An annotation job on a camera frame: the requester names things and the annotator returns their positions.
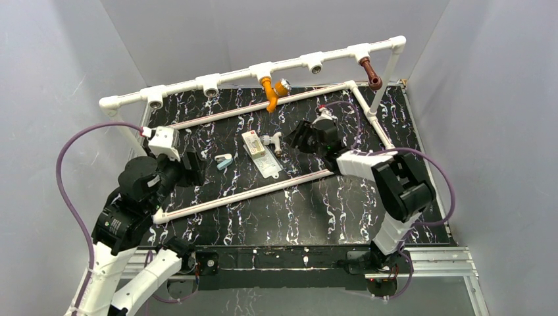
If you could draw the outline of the white faucet chrome knob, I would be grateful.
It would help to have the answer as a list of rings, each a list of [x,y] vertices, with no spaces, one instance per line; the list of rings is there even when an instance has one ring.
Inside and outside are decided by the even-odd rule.
[[[276,157],[280,157],[282,155],[282,148],[280,147],[280,138],[282,137],[281,132],[276,132],[272,136],[269,135],[262,135],[260,140],[263,145],[273,145],[274,146],[274,154]]]

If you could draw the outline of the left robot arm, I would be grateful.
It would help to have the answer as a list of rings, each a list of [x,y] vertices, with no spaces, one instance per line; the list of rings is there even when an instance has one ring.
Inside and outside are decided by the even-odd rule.
[[[173,237],[133,279],[118,287],[121,276],[153,225],[153,215],[176,187],[201,186],[205,160],[187,150],[177,161],[166,154],[127,162],[118,187],[108,196],[91,233],[93,261],[82,278],[67,315],[135,315],[173,274],[195,269],[194,246]]]

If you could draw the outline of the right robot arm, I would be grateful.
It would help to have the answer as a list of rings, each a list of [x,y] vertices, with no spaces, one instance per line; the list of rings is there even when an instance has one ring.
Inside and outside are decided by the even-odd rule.
[[[436,199],[413,153],[403,149],[349,149],[339,137],[336,123],[328,119],[301,121],[286,136],[286,143],[302,153],[316,155],[334,174],[356,176],[376,184],[386,214],[366,258],[376,271],[388,272],[397,263],[396,255],[407,233]]]

